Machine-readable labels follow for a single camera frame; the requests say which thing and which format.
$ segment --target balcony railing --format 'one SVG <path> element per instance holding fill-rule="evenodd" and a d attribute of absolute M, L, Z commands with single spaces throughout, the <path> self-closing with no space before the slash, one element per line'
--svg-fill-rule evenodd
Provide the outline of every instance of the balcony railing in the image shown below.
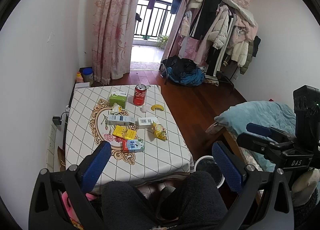
<path fill-rule="evenodd" d="M 156 0 L 153 9 L 147 9 L 149 0 L 139 0 L 137 5 L 137 13 L 142 19 L 141 22 L 136 21 L 134 30 L 135 38 L 156 39 L 159 35 L 169 35 L 175 14 L 171 14 L 171 3 Z"/>

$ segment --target charger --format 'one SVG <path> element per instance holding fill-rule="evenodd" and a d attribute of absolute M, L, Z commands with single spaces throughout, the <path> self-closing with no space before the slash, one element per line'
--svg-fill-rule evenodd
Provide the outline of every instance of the charger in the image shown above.
<path fill-rule="evenodd" d="M 52 117 L 52 121 L 55 125 L 61 125 L 62 124 L 62 119 L 60 116 L 54 116 Z"/>

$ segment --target wooden floor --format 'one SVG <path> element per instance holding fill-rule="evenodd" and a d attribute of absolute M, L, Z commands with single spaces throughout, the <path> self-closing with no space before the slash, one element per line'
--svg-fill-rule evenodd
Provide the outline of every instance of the wooden floor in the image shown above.
<path fill-rule="evenodd" d="M 160 71 L 131 71 L 118 80 L 111 80 L 110 85 L 159 85 L 181 133 L 194 158 L 211 155 L 204 144 L 208 138 L 205 130 L 214 123 L 214 117 L 220 115 L 230 106 L 243 103 L 245 99 L 232 86 L 220 83 L 217 87 L 201 84 L 197 87 L 186 87 L 164 79 Z M 102 86 L 95 82 L 93 86 Z"/>

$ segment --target table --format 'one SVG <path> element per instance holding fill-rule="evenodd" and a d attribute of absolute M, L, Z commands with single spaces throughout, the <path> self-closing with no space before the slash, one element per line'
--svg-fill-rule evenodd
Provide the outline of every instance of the table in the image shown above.
<path fill-rule="evenodd" d="M 85 156 L 91 154 L 102 140 L 111 144 L 112 155 L 103 170 L 94 191 L 106 182 L 120 180 L 133 185 L 169 178 L 184 179 L 193 172 L 193 158 L 181 132 L 156 85 L 148 86 L 146 105 L 148 111 L 141 112 L 133 104 L 134 85 L 106 86 L 75 89 L 70 108 L 66 135 L 66 168 L 80 164 Z M 158 117 L 167 132 L 167 141 L 157 139 L 152 129 L 131 129 L 137 131 L 137 138 L 145 142 L 143 153 L 122 153 L 122 143 L 112 136 L 115 126 L 105 124 L 111 107 L 108 98 L 112 91 L 128 93 L 125 110 L 121 115 L 139 117 Z M 151 110 L 153 104 L 161 104 L 164 111 Z"/>

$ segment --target red soda can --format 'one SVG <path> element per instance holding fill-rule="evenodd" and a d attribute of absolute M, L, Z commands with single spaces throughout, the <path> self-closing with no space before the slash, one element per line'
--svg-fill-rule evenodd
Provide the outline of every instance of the red soda can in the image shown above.
<path fill-rule="evenodd" d="M 137 106 L 144 104 L 147 94 L 147 87 L 142 84 L 138 84 L 134 89 L 133 103 Z"/>

